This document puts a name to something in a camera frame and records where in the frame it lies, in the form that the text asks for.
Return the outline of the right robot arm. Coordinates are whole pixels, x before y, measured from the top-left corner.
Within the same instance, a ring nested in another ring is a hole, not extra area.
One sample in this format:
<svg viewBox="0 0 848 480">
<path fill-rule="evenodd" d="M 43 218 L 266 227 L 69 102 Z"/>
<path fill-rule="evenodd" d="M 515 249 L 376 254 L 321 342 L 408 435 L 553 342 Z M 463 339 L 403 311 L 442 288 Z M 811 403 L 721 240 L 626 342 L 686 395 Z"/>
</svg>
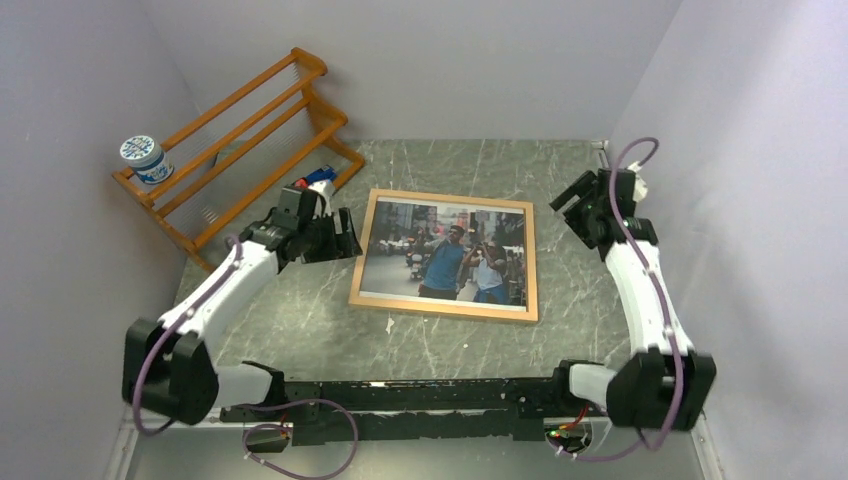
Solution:
<svg viewBox="0 0 848 480">
<path fill-rule="evenodd" d="M 566 225 L 596 250 L 613 278 L 627 322 L 630 357 L 619 369 L 564 361 L 549 392 L 572 415 L 587 402 L 616 427 L 662 432 L 694 428 L 716 378 L 713 357 L 696 351 L 668 297 L 652 222 L 639 218 L 636 173 L 587 170 L 551 201 Z"/>
</svg>

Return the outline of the black base bar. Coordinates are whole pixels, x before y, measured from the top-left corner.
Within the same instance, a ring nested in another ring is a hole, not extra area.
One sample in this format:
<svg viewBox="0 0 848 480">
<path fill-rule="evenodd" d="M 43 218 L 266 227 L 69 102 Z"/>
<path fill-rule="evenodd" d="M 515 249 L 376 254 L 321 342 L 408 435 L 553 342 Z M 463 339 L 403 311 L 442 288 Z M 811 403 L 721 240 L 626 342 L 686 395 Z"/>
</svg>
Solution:
<svg viewBox="0 0 848 480">
<path fill-rule="evenodd" d="M 361 441 L 507 437 L 538 441 L 559 426 L 575 430 L 600 417 L 553 377 L 288 381 L 267 410 L 222 409 L 224 423 L 291 428 L 296 446 Z"/>
</svg>

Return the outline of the blue stapler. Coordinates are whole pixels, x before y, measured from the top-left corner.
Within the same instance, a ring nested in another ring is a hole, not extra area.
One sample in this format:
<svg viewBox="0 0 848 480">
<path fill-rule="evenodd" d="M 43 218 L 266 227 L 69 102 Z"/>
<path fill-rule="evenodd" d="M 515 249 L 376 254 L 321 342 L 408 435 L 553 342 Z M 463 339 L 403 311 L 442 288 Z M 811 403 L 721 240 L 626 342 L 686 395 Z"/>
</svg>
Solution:
<svg viewBox="0 0 848 480">
<path fill-rule="evenodd" d="M 298 188 L 307 188 L 320 181 L 333 182 L 336 178 L 336 170 L 330 165 L 323 165 L 308 175 L 297 179 L 292 185 Z"/>
</svg>

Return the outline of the blue white jar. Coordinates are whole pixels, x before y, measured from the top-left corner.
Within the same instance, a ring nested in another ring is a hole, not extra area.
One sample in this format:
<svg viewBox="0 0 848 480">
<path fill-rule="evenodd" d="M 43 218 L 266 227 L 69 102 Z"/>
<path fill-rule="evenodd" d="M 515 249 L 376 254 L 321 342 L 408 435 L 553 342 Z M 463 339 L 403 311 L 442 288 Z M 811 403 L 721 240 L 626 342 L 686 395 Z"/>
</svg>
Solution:
<svg viewBox="0 0 848 480">
<path fill-rule="evenodd" d="M 175 171 L 166 151 L 148 135 L 128 138 L 119 147 L 119 154 L 139 180 L 146 185 L 161 184 Z"/>
</svg>

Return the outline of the orange wooden rack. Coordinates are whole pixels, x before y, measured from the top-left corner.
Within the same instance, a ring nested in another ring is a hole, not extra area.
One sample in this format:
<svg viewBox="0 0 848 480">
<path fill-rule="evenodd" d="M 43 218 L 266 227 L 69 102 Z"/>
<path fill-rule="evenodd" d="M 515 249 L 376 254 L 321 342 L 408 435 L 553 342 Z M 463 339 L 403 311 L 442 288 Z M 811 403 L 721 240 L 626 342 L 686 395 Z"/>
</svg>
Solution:
<svg viewBox="0 0 848 480">
<path fill-rule="evenodd" d="M 147 134 L 119 149 L 126 165 L 113 179 L 186 258 L 210 272 L 223 258 L 225 234 L 271 191 L 330 166 L 341 188 L 366 164 L 338 132 L 347 115 L 315 84 L 328 67 L 293 48 L 255 78 L 164 141 Z"/>
</svg>

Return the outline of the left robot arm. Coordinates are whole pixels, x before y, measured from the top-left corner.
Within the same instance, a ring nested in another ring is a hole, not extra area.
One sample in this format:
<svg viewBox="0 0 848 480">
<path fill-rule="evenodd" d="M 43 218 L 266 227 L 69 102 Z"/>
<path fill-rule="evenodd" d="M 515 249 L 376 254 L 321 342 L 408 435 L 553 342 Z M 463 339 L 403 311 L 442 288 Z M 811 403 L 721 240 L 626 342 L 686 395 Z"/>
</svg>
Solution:
<svg viewBox="0 0 848 480">
<path fill-rule="evenodd" d="M 221 367 L 213 353 L 235 315 L 289 264 L 361 255 L 351 212 L 333 209 L 334 193 L 329 180 L 283 187 L 263 219 L 227 236 L 225 259 L 199 287 L 157 319 L 130 325 L 121 394 L 140 433 L 196 425 L 217 408 L 249 408 L 262 420 L 284 411 L 282 371 L 251 361 Z"/>
</svg>

